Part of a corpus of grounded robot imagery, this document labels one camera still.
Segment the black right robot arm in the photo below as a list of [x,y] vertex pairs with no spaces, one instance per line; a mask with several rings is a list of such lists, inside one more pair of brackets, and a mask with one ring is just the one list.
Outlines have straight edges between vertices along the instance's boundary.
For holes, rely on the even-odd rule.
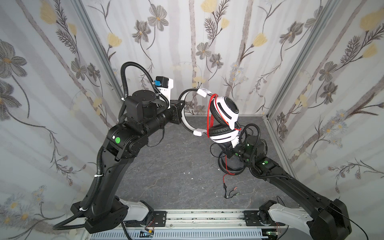
[[350,219],[347,206],[340,200],[330,200],[311,190],[288,174],[277,162],[267,157],[267,146],[260,135],[248,135],[246,129],[225,127],[224,141],[227,157],[237,156],[257,179],[264,180],[283,191],[301,207],[284,207],[276,201],[260,206],[262,223],[284,223],[309,235],[313,240],[345,240],[356,224]]

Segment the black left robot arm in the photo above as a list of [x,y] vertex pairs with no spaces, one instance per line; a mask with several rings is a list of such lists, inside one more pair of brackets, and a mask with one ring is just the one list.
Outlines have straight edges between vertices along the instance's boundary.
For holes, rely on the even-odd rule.
[[[126,68],[136,67],[150,80],[152,91],[140,90],[129,94]],[[153,80],[149,72],[135,62],[121,67],[123,104],[118,123],[110,128],[97,153],[97,171],[92,185],[81,202],[72,204],[73,216],[53,226],[63,231],[85,228],[90,234],[112,230],[124,222],[129,207],[116,196],[121,180],[138,156],[149,144],[149,136],[164,130],[166,124],[182,122],[183,100],[170,100],[160,88],[169,89],[169,79]]]

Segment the white black headphones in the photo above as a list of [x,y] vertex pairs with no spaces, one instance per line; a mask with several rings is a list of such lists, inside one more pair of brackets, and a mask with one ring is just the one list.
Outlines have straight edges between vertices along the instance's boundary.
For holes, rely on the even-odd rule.
[[185,100],[190,92],[195,92],[204,98],[210,97],[207,126],[205,129],[194,128],[189,124],[184,111],[182,111],[183,127],[193,133],[194,136],[206,135],[216,144],[231,144],[233,147],[238,145],[242,129],[238,123],[239,109],[235,102],[229,97],[213,94],[205,88],[185,90],[180,94],[179,100]]

